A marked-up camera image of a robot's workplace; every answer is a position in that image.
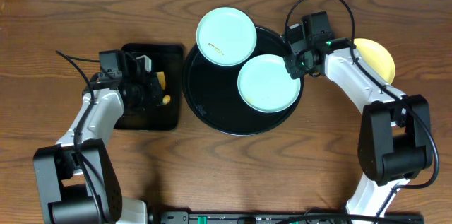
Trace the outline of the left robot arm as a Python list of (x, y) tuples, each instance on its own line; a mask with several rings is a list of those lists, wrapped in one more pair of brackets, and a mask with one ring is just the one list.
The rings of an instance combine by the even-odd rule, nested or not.
[(169, 102), (165, 76), (114, 71), (97, 73), (86, 83), (83, 105), (70, 129), (33, 156), (44, 221), (147, 223), (146, 203), (123, 196), (106, 145), (128, 106)]

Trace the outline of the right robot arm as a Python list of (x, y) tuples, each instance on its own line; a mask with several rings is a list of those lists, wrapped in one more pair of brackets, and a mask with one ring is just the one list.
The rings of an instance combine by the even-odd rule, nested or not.
[(382, 217), (401, 189), (424, 189), (439, 172), (427, 100), (381, 77), (359, 49), (331, 41), (284, 58), (292, 78), (325, 76), (362, 115), (357, 155), (363, 175), (345, 204), (352, 215)]

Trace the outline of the light blue plate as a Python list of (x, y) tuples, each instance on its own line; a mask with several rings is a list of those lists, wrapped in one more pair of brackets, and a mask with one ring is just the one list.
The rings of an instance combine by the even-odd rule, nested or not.
[(247, 61), (240, 69), (237, 89), (252, 109), (275, 113), (295, 103), (302, 92), (302, 83), (291, 78), (282, 57), (262, 54)]
[(257, 32), (247, 14), (236, 8), (221, 7), (209, 11), (199, 21), (196, 44), (210, 63), (236, 66), (254, 51)]

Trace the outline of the green yellow sponge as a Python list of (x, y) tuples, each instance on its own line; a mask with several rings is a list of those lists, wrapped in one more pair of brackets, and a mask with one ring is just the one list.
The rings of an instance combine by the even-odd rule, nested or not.
[[(165, 89), (166, 89), (166, 79), (165, 79), (165, 74), (162, 71), (161, 72), (157, 72), (157, 79), (158, 79), (158, 82), (159, 82), (162, 90), (165, 91)], [(162, 98), (162, 101), (161, 101), (160, 104), (161, 105), (166, 105), (170, 101), (171, 101), (171, 96), (170, 95), (165, 95)]]

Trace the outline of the yellow plate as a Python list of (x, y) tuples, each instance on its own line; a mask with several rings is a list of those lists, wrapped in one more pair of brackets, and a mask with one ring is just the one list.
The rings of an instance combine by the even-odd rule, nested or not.
[(356, 38), (354, 44), (366, 63), (387, 83), (392, 84), (396, 66), (389, 51), (378, 42), (365, 38)]

